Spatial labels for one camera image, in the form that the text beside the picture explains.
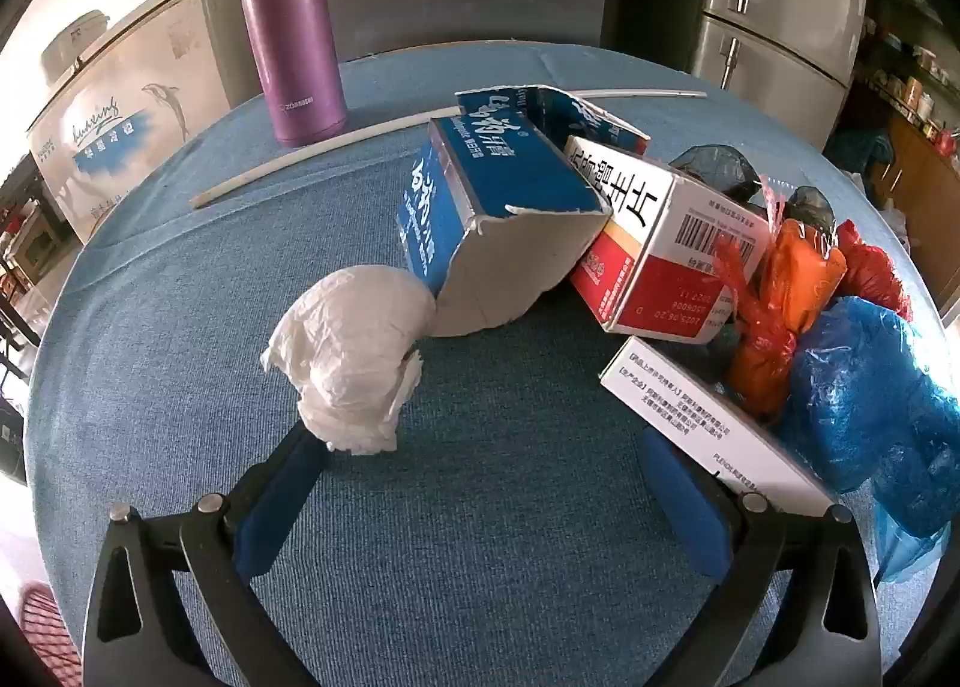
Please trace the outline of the white printed medicine box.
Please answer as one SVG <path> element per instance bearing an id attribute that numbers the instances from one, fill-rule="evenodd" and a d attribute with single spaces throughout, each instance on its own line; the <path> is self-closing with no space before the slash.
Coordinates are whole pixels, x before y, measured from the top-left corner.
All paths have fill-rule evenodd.
<path id="1" fill-rule="evenodd" d="M 755 492 L 804 517 L 835 503 L 770 433 L 643 339 L 626 339 L 599 382 L 737 494 Z"/>

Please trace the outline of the blue plastic bag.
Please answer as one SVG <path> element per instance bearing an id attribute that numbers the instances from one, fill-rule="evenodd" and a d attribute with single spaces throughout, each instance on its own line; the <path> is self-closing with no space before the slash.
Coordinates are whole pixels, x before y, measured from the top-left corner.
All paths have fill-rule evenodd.
<path id="1" fill-rule="evenodd" d="M 958 357 L 942 336 L 836 300 L 800 336 L 779 436 L 833 492 L 871 491 L 880 583 L 942 554 L 958 515 Z"/>

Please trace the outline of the white tissue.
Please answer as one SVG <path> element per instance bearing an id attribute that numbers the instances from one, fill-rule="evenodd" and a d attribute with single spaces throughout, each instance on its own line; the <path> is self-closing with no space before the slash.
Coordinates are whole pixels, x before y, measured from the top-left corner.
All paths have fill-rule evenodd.
<path id="1" fill-rule="evenodd" d="M 400 411 L 420 383 L 416 343 L 434 315 L 430 289 L 405 269 L 339 269 L 286 310 L 260 365 L 288 378 L 301 422 L 325 448 L 391 453 Z"/>

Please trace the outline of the orange plastic bag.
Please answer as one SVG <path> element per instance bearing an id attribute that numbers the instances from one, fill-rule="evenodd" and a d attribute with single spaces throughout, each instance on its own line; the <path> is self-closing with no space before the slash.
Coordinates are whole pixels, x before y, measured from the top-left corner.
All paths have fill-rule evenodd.
<path id="1" fill-rule="evenodd" d="M 740 325 L 727 386 L 743 411 L 769 421 L 788 398 L 797 341 L 835 295 L 846 258 L 825 233 L 788 219 L 779 226 L 757 287 L 748 284 L 732 240 L 719 242 L 713 266 L 732 292 Z"/>

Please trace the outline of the red plastic bag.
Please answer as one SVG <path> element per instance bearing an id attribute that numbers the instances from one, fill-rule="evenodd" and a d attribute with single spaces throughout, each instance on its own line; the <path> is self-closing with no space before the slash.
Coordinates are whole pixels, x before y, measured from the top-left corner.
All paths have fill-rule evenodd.
<path id="1" fill-rule="evenodd" d="M 853 219 L 836 229 L 838 248 L 846 260 L 846 272 L 839 283 L 839 297 L 859 297 L 888 308 L 905 322 L 913 319 L 910 297 L 896 277 L 893 261 L 885 250 L 864 242 Z"/>

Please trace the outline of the red orange medicine box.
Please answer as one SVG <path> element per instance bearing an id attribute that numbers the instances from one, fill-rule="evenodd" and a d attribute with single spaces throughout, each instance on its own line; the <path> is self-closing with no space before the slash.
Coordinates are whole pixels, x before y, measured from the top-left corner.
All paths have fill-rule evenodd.
<path id="1" fill-rule="evenodd" d="M 771 240 L 758 214 L 706 183 L 638 154 L 571 136 L 565 155 L 612 216 L 569 280 L 607 333 L 706 344 L 732 315 L 713 271 L 731 242 L 750 276 Z"/>

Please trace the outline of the black plastic bag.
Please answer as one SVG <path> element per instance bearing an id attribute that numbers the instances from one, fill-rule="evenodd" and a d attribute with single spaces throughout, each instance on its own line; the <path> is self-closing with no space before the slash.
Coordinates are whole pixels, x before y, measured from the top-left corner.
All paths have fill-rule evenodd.
<path id="1" fill-rule="evenodd" d="M 690 177 L 698 178 L 744 208 L 758 212 L 760 216 L 770 217 L 763 189 L 774 190 L 773 180 L 761 183 L 761 177 L 754 166 L 736 148 L 727 144 L 693 146 L 669 160 L 669 166 Z M 784 201 L 782 217 L 802 222 L 827 237 L 832 237 L 836 232 L 832 205 L 822 191 L 811 185 L 794 188 L 793 194 Z"/>

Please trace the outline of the blue toothpaste box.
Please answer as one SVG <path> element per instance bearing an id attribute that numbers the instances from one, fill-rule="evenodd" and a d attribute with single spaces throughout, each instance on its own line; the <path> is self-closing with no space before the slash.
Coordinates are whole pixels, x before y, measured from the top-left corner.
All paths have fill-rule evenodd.
<path id="1" fill-rule="evenodd" d="M 409 270 L 436 300 L 438 338 L 514 322 L 602 232 L 610 206 L 566 157 L 570 139 L 635 155 L 649 144 L 628 121 L 542 84 L 462 91 L 457 104 L 428 123 L 397 208 Z"/>

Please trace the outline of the white thin stick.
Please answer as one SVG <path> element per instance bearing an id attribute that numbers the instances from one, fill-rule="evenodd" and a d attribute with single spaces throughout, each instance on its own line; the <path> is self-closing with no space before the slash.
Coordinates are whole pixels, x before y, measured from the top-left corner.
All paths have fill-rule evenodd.
<path id="1" fill-rule="evenodd" d="M 578 89 L 574 91 L 574 95 L 584 100 L 706 99 L 706 97 L 708 97 L 706 92 L 695 91 L 695 89 Z M 217 201 L 217 199 L 223 198 L 223 196 L 229 193 L 235 193 L 235 191 L 238 191 L 240 188 L 247 187 L 247 185 L 251 185 L 251 183 L 257 182 L 257 180 L 268 177 L 268 175 L 274 175 L 274 173 L 280 170 L 296 166 L 296 164 L 304 162 L 304 160 L 314 159 L 314 157 L 319 157 L 320 155 L 336 151 L 337 149 L 348 148 L 348 146 L 353 146 L 353 144 L 356 143 L 363 143 L 366 139 L 379 138 L 379 136 L 386 136 L 386 134 L 421 127 L 421 125 L 426 125 L 428 121 L 434 120 L 435 118 L 451 118 L 451 116 L 460 115 L 461 113 L 462 109 L 459 105 L 449 105 L 449 107 L 441 107 L 441 109 L 425 110 L 424 112 L 412 113 L 412 115 L 381 121 L 381 123 L 374 123 L 374 125 L 370 125 L 369 127 L 359 128 L 359 130 L 353 130 L 349 133 L 334 136 L 334 138 L 331 139 L 325 139 L 325 141 L 320 141 L 320 143 L 309 144 L 309 146 L 304 146 L 304 148 L 280 155 L 277 159 L 267 160 L 267 162 L 263 162 L 260 166 L 252 167 L 252 169 L 229 178 L 226 182 L 218 183 L 216 187 L 195 194 L 194 198 L 190 199 L 189 205 L 192 209 L 205 208 L 205 206 L 211 205 L 213 201 Z"/>

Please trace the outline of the white chest freezer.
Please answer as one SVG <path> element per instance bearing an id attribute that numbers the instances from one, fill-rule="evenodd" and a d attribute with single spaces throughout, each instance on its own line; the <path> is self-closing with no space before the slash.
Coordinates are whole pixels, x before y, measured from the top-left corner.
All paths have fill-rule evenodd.
<path id="1" fill-rule="evenodd" d="M 53 86 L 29 127 L 32 159 L 87 242 L 156 167 L 259 92 L 241 0 L 146 0 Z"/>

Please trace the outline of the white rice cooker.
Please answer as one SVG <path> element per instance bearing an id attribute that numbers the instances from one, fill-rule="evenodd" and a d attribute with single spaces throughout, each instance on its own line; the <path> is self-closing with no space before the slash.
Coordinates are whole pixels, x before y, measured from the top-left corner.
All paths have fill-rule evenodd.
<path id="1" fill-rule="evenodd" d="M 41 68 L 48 86 L 75 65 L 80 55 L 107 32 L 109 17 L 103 11 L 93 10 L 77 17 L 64 27 L 41 53 Z"/>

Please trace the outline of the silver refrigerator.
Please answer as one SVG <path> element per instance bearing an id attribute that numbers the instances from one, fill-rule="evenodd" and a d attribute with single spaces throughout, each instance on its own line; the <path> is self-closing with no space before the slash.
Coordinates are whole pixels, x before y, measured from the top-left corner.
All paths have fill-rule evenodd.
<path id="1" fill-rule="evenodd" d="M 850 92 L 866 0 L 703 0 L 690 73 L 822 149 Z"/>

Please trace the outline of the purple thermos bottle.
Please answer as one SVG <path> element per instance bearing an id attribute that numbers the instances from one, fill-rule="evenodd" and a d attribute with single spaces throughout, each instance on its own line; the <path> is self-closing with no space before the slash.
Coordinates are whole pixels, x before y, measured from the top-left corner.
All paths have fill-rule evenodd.
<path id="1" fill-rule="evenodd" d="M 278 141 L 306 146 L 345 127 L 347 104 L 327 0 L 241 0 Z"/>

